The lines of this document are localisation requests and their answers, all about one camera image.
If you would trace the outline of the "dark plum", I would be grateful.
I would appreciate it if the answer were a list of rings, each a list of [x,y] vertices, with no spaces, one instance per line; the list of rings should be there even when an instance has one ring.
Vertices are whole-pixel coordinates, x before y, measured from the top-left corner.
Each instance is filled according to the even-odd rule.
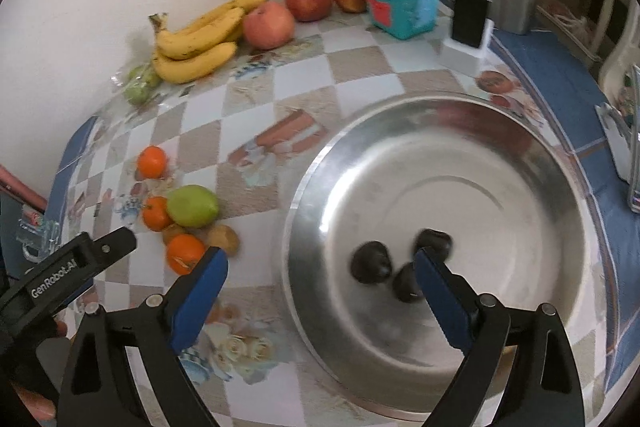
[[[392,280],[392,291],[401,303],[418,303],[424,300],[412,261],[405,263],[396,272]]]
[[[442,231],[424,229],[418,233],[413,245],[416,253],[421,249],[431,251],[440,261],[446,261],[451,254],[452,238]]]
[[[360,245],[352,254],[349,271],[361,284],[373,285],[386,282],[393,274],[392,260],[387,247],[378,241]]]

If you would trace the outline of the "orange tangerine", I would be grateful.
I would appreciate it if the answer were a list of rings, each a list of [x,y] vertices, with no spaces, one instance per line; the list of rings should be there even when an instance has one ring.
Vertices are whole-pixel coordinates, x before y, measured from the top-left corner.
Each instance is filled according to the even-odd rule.
[[[137,170],[143,179],[160,179],[167,167],[166,153],[158,146],[145,147],[137,158]]]
[[[189,274],[205,254],[206,246],[190,234],[175,236],[166,247],[168,267],[178,275]]]
[[[142,206],[142,221],[153,232],[161,232],[171,225],[172,219],[167,212],[167,198],[149,197]]]

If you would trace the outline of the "green mango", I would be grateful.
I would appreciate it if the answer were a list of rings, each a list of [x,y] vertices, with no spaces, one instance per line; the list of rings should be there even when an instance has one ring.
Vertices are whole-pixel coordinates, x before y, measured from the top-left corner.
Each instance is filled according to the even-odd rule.
[[[168,216],[183,228],[204,228],[218,218],[217,195],[207,187],[196,184],[183,185],[170,191],[166,199]]]

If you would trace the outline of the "brown kiwi fruit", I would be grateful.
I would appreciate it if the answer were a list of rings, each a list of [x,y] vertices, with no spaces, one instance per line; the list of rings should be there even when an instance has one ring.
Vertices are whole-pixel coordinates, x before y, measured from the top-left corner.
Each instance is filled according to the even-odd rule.
[[[229,225],[213,225],[207,232],[206,244],[222,249],[228,257],[239,254],[239,235]]]

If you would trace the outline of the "small brown kiwi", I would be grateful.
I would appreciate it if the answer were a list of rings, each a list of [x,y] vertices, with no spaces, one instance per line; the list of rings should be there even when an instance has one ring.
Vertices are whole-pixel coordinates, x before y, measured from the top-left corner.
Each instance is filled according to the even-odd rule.
[[[184,235],[188,233],[185,228],[180,227],[180,225],[176,225],[173,223],[172,225],[168,225],[167,228],[164,228],[163,231],[160,232],[162,236],[162,241],[165,246],[168,246],[169,243],[177,236]]]

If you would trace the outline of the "bag of green fruits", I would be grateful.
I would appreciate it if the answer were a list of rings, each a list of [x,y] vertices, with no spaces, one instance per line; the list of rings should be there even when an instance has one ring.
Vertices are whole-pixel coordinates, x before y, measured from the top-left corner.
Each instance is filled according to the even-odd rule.
[[[113,87],[134,107],[148,103],[163,80],[150,63],[120,70],[111,78]]]

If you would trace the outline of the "clear glass mug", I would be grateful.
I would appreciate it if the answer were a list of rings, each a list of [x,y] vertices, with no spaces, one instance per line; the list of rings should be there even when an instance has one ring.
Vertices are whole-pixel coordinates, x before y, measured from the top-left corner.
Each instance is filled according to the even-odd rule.
[[[23,205],[16,238],[22,244],[24,257],[39,263],[56,251],[60,243],[60,224],[43,216],[29,205]]]

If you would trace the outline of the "steel round tray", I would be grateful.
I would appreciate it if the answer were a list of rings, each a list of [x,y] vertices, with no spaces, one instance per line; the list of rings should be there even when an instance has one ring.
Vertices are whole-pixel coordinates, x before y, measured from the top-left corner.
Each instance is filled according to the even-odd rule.
[[[427,426],[582,425],[570,344],[588,215],[557,153],[506,109],[398,96],[324,141],[288,206],[281,299],[326,387]]]

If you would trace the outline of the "patterned tablecloth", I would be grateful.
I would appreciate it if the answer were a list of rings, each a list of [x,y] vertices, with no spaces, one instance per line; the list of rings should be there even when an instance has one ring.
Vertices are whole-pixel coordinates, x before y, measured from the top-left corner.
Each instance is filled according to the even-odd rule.
[[[142,202],[180,183],[195,183],[221,200],[221,217],[239,233],[222,321],[265,327],[279,358],[265,367],[210,365],[196,353],[203,398],[224,426],[382,426],[312,375],[287,340],[273,308],[267,243],[294,176],[316,140],[285,126],[295,112],[330,130],[356,110],[398,94],[462,92],[508,106],[567,160],[591,212],[591,274],[573,339],[585,394],[586,420],[597,425],[620,405],[639,366],[639,221],[626,208],[594,108],[603,95],[585,65],[549,29],[525,36],[496,32],[485,65],[493,83],[439,63],[450,23],[440,8],[435,28],[398,40],[364,15],[334,12],[301,24],[281,49],[241,52],[215,74],[160,87],[140,108],[115,95],[68,141],[47,212],[64,239],[99,236],[122,225],[139,239],[135,253],[96,278],[64,312],[76,329],[84,306],[99,301],[129,308],[166,289],[160,238],[142,222]],[[137,158],[150,145],[168,163],[160,179],[143,179]]]

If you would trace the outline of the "white phone stand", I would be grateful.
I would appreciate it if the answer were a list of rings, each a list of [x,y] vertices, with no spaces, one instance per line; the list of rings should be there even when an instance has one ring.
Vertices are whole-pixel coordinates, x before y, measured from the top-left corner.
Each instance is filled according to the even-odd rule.
[[[606,141],[610,147],[617,176],[629,183],[631,178],[631,130],[622,114],[612,105],[596,106]]]

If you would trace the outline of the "smartphone on stand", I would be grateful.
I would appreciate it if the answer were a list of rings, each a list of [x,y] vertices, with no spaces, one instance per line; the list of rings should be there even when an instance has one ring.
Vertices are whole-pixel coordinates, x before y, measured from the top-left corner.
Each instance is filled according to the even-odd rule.
[[[634,213],[640,212],[640,70],[638,65],[631,69],[634,88],[634,125],[630,138],[629,207]]]

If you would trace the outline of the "white plastic chair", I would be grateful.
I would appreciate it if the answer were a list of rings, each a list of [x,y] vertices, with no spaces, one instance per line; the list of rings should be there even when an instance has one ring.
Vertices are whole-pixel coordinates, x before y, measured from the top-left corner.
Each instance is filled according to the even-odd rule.
[[[613,51],[603,63],[598,77],[600,90],[608,103],[617,102],[625,76],[631,66],[639,63],[639,3],[630,0],[627,19],[622,35]]]

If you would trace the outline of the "yellow banana bunch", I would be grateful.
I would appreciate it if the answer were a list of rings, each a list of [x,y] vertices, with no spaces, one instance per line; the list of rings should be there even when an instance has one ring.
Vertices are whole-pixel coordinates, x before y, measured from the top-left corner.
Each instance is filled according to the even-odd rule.
[[[150,15],[155,74],[166,82],[185,84],[215,72],[235,56],[244,18],[267,1],[230,0],[178,31],[167,28],[166,13]]]

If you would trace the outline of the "black power adapter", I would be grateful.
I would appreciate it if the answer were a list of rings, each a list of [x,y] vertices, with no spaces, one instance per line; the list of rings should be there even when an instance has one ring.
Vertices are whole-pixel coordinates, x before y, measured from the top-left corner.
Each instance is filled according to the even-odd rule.
[[[451,38],[479,49],[484,38],[490,2],[491,0],[454,0]]]

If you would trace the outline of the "red apple middle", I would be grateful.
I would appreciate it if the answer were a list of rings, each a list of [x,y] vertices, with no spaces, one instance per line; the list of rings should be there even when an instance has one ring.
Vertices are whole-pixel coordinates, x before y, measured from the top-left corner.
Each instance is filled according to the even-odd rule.
[[[284,0],[288,10],[301,23],[323,20],[332,12],[333,0]]]

